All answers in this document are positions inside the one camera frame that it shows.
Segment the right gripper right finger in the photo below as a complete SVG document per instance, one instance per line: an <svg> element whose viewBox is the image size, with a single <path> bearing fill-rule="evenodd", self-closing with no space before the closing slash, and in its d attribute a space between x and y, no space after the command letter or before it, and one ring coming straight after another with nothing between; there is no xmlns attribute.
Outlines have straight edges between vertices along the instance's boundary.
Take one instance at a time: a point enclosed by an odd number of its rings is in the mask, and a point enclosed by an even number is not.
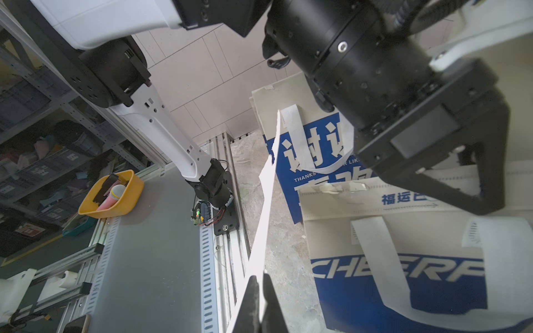
<svg viewBox="0 0 533 333"><path fill-rule="evenodd" d="M263 275L263 296L266 301L265 312L261 320L261 332L263 333L288 333L287 325L282 309L278 302L278 297L274 289L271 277L265 273Z"/></svg>

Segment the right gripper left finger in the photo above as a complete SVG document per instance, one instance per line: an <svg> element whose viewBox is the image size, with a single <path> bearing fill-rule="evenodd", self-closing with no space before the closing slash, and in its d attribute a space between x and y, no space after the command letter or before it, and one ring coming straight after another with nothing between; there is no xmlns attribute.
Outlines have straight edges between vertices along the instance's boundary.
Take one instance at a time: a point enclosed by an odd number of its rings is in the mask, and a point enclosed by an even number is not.
<svg viewBox="0 0 533 333"><path fill-rule="evenodd" d="M237 333L258 333L260 331L260 288L256 276L251 276L245 289L237 314Z"/></svg>

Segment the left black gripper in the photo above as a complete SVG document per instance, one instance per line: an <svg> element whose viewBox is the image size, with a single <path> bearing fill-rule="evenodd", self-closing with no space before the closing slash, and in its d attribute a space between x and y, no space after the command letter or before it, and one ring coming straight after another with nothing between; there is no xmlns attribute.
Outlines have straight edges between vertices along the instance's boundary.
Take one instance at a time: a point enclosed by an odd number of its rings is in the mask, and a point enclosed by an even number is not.
<svg viewBox="0 0 533 333"><path fill-rule="evenodd" d="M475 215L505 207L504 160L509 108L495 73L479 59L444 72L444 84L383 132L358 135L357 156L386 183ZM454 149L460 165L475 165L480 193L468 195L424 173Z"/></svg>

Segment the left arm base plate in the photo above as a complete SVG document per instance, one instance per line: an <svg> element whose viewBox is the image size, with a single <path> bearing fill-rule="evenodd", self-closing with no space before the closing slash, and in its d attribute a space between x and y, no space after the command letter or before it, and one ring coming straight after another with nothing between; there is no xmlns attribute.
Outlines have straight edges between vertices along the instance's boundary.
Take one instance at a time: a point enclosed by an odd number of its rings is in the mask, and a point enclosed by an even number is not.
<svg viewBox="0 0 533 333"><path fill-rule="evenodd" d="M230 191L229 202L223 209L217 211L212 226L215 237L240 229L240 220L235 206L235 196L232 191Z"/></svg>

